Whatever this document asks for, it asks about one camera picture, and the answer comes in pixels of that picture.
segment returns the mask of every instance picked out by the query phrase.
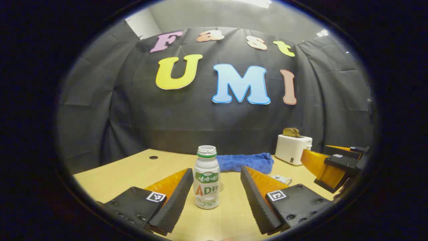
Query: yellow letter u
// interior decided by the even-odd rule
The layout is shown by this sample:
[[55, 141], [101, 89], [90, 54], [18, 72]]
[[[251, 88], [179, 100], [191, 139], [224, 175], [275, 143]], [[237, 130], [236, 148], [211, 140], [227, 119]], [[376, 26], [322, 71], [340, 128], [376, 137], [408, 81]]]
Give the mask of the yellow letter u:
[[190, 54], [184, 57], [187, 60], [186, 70], [180, 78], [171, 78], [172, 67], [179, 60], [177, 57], [164, 58], [159, 61], [159, 70], [156, 75], [156, 85], [164, 90], [174, 90], [183, 88], [190, 83], [196, 76], [196, 67], [198, 60], [202, 59], [200, 54]]

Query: letter m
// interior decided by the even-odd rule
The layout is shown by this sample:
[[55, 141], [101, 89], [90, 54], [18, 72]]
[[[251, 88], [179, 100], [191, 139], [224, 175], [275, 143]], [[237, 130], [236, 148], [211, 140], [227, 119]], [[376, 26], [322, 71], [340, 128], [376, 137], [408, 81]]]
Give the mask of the letter m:
[[244, 77], [230, 64], [216, 64], [213, 68], [218, 73], [217, 94], [213, 96], [214, 103], [230, 103], [232, 96], [228, 93], [228, 87], [238, 102], [242, 102], [247, 90], [251, 88], [247, 100], [251, 104], [267, 105], [270, 98], [266, 94], [265, 73], [266, 69], [260, 66], [250, 66]]

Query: white toaster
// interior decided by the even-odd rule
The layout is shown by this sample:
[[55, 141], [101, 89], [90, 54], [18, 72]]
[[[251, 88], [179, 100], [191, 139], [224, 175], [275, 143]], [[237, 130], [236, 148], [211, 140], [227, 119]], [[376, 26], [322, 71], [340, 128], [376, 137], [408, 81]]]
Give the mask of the white toaster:
[[299, 138], [278, 135], [275, 156], [293, 165], [301, 165], [303, 149], [311, 150], [312, 138], [300, 136]]

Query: black fabric curtain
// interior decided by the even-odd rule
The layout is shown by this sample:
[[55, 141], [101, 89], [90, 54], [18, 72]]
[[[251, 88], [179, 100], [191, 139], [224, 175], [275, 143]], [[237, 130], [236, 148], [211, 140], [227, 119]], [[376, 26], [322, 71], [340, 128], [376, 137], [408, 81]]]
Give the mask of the black fabric curtain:
[[[225, 37], [197, 42], [207, 30], [220, 30]], [[200, 145], [214, 145], [219, 154], [274, 154], [285, 127], [312, 137], [317, 152], [324, 145], [371, 144], [368, 85], [355, 60], [333, 38], [294, 44], [239, 28], [180, 31], [183, 35], [167, 49], [150, 53], [158, 37], [138, 40], [120, 23], [78, 59], [64, 81], [58, 113], [59, 148], [72, 173], [147, 148], [195, 154]], [[263, 39], [267, 50], [250, 47], [247, 36]], [[291, 46], [295, 56], [283, 54], [273, 41]], [[179, 78], [186, 68], [183, 57], [190, 54], [203, 56], [193, 82], [182, 89], [160, 89], [155, 83], [158, 62], [178, 57], [171, 77]], [[264, 67], [271, 103], [249, 103], [250, 90], [238, 102], [230, 89], [231, 103], [214, 103], [218, 75], [213, 66], [220, 63], [231, 64], [241, 77], [250, 66]], [[283, 102], [281, 69], [294, 73], [296, 105]]]

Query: table surface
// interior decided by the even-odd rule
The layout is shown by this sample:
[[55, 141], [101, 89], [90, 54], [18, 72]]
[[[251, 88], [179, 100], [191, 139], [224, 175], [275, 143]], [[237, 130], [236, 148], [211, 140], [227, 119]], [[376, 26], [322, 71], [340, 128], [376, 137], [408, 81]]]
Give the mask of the table surface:
[[[293, 166], [275, 156], [273, 169], [269, 175], [292, 178], [290, 186], [303, 184], [317, 194], [332, 200], [335, 194], [314, 183], [315, 176], [303, 165]], [[81, 187], [94, 200], [106, 203], [128, 188], [147, 186], [166, 178], [185, 168], [193, 168], [196, 155], [178, 154], [148, 149], [118, 160], [116, 162], [75, 174]], [[250, 209], [242, 186], [239, 172], [221, 174], [224, 190], [220, 192], [220, 205], [204, 210], [195, 205], [193, 188], [187, 196], [180, 219], [171, 234], [166, 238], [177, 241], [220, 241], [232, 238], [233, 241], [262, 240], [273, 235], [262, 235]]]

